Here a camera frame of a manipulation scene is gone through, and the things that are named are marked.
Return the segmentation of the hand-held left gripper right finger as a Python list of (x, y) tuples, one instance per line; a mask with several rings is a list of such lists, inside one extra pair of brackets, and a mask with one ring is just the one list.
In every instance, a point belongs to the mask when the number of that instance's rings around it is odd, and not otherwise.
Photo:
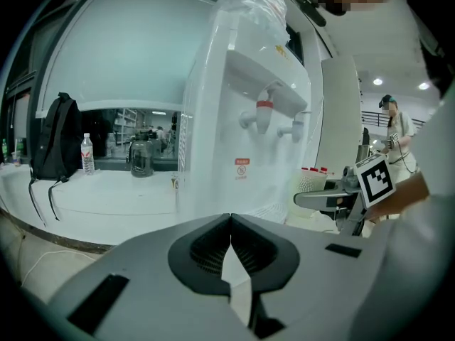
[(231, 340), (381, 340), (380, 306), (370, 304), (387, 244), (387, 223), (368, 238), (315, 232), (231, 216), (232, 240), (254, 247), (253, 326)]

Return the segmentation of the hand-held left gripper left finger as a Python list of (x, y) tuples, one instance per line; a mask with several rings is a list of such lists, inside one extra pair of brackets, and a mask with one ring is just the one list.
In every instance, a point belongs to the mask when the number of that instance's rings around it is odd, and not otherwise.
[(123, 242), (65, 282), (50, 309), (96, 340), (248, 340), (250, 331), (230, 307), (228, 283), (220, 282), (220, 295), (196, 293), (168, 265), (200, 271), (190, 242), (180, 253), (169, 249), (228, 217), (192, 220)]

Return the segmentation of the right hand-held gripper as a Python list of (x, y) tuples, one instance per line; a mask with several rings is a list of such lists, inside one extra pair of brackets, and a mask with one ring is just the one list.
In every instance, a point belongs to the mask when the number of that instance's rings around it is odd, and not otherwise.
[(353, 167), (345, 167), (341, 189), (297, 193), (294, 204), (318, 211), (342, 208), (345, 214), (336, 220), (339, 232), (359, 236), (367, 211), (396, 191), (387, 157), (376, 153), (357, 162)]

